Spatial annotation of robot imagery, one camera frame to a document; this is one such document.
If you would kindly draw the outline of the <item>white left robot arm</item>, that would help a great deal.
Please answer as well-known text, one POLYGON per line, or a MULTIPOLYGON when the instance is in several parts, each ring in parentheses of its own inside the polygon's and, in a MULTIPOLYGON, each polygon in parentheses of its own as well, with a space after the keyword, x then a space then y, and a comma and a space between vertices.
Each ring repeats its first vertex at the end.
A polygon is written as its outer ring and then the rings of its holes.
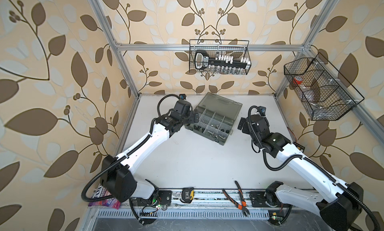
POLYGON ((150 129, 141 139, 122 153, 113 157, 108 155, 102 164, 102 170, 84 187, 81 198, 84 202, 92 203, 108 199, 117 199, 123 203, 130 198, 149 199, 155 192, 156 186, 150 181, 135 179, 138 167, 160 144, 167 141, 173 134, 180 131, 186 124, 197 123, 199 115, 192 105, 179 98, 174 108, 151 121, 150 129), (100 198, 89 198, 89 188, 99 181, 100 185, 110 194, 100 198))

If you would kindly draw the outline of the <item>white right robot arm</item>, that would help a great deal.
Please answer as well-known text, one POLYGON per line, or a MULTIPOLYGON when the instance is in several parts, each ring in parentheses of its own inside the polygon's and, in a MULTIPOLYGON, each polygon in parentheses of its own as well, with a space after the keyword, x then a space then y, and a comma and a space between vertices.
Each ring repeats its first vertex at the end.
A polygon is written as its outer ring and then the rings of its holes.
POLYGON ((307 157, 288 138, 271 132, 269 127, 266 108, 255 105, 248 109, 247 116, 238 125, 242 133, 250 135, 252 145, 258 147, 268 170, 280 171, 288 166, 314 188, 314 192, 309 192, 275 181, 266 188, 269 206, 299 207, 319 216, 334 231, 355 231, 353 223, 361 212, 365 212, 373 229, 382 229, 374 212, 363 202, 362 187, 337 178, 307 157))

